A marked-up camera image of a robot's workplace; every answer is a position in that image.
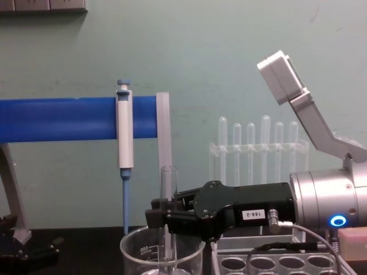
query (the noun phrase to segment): tray hole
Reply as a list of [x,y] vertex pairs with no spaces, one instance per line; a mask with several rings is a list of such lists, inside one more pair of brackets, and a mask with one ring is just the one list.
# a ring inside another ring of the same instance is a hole
[[310,275],[310,274],[307,272],[303,272],[303,271],[297,271],[297,272],[289,273],[289,275]]
[[300,258],[295,257],[284,257],[279,260],[280,264],[287,268],[302,268],[304,267],[304,262]]
[[322,271],[319,273],[319,275],[336,275],[336,274],[337,272],[333,270]]
[[254,268],[258,269],[272,269],[275,263],[269,258],[255,258],[250,261]]
[[222,261],[222,266],[230,270],[239,270],[243,269],[246,266],[246,264],[243,260],[239,258],[227,258]]
[[334,262],[325,256],[312,256],[308,259],[309,263],[319,268],[329,268]]

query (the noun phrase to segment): clear plastic cylinder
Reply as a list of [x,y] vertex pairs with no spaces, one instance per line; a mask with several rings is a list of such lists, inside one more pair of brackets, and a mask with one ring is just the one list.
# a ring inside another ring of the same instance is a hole
[[[177,168],[174,166],[163,166],[161,168],[161,199],[174,200],[174,195],[177,193],[177,182]],[[165,206],[161,205],[161,209],[165,211]],[[159,230],[158,252],[160,260],[176,260],[176,235],[170,234],[167,226]]]
[[290,155],[289,155],[289,171],[294,173],[296,171],[296,146],[298,144],[298,122],[292,121],[289,124],[289,143],[290,143]]
[[283,143],[284,125],[283,122],[278,121],[275,124],[274,142],[276,146],[275,151],[275,182],[280,182],[280,175],[282,171],[282,143]]
[[265,115],[261,119],[260,144],[263,146],[261,152],[261,184],[267,183],[268,146],[270,142],[270,122],[269,116]]
[[227,119],[220,117],[218,122],[218,145],[220,146],[220,180],[226,185],[227,171]]
[[233,145],[235,146],[235,186],[240,185],[240,151],[241,151],[241,124],[233,125]]
[[[254,123],[247,124],[246,143],[255,145],[255,125]],[[247,155],[247,185],[253,185],[253,148],[250,148]]]
[[120,243],[124,275],[199,275],[205,243],[197,237],[177,236],[177,260],[158,259],[159,229],[143,227],[127,234]]

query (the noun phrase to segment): black table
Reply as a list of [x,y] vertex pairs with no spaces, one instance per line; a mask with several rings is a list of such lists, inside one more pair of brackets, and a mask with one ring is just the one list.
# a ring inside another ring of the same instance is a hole
[[[120,252],[122,227],[90,229],[39,229],[32,230],[29,246],[48,245],[57,237],[65,242],[60,247],[57,266],[49,267],[33,275],[117,275],[123,274],[123,257]],[[204,250],[204,275],[211,274],[210,246]],[[367,274],[367,262],[352,262],[350,266],[358,275]]]

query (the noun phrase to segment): wall outlet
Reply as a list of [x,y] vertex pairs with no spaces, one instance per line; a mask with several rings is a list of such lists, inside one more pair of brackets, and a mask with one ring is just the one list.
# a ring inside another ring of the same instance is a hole
[[15,0],[16,11],[50,10],[49,0]]
[[85,0],[50,0],[51,10],[85,10]]
[[0,0],[0,13],[4,11],[15,11],[14,0]]

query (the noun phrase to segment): gray cable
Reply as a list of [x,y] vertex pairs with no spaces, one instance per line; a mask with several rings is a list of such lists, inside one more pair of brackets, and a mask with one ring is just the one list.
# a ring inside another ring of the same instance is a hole
[[301,231],[303,231],[307,234],[310,234],[314,238],[321,241],[324,245],[326,245],[326,247],[329,248],[330,252],[335,257],[335,260],[337,262],[337,274],[342,275],[342,263],[340,262],[339,255],[335,252],[334,248],[324,238],[322,238],[320,235],[316,234],[315,232],[313,232],[310,229],[307,229],[307,228],[305,228],[301,225],[292,225],[292,227],[295,228],[295,229],[301,230]]
[[[279,225],[280,226],[283,226],[283,227],[290,227],[290,226],[284,225],[281,222],[279,222]],[[310,234],[311,236],[313,236],[317,240],[321,241],[330,250],[330,252],[332,253],[332,255],[335,257],[335,260],[337,262],[337,275],[342,275],[342,264],[340,262],[339,255],[335,252],[335,250],[333,249],[333,247],[324,238],[322,238],[320,235],[316,234],[315,232],[313,232],[310,229],[307,229],[307,228],[305,228],[303,226],[292,224],[292,227],[295,228],[295,229],[298,229],[300,231],[303,231],[303,232],[305,232],[307,234]],[[250,269],[250,258],[251,258],[251,255],[253,255],[253,253],[255,251],[256,251],[256,249],[252,249],[250,251],[250,253],[247,255],[246,267],[247,267],[247,273],[248,273],[248,275],[252,275],[252,271]]]

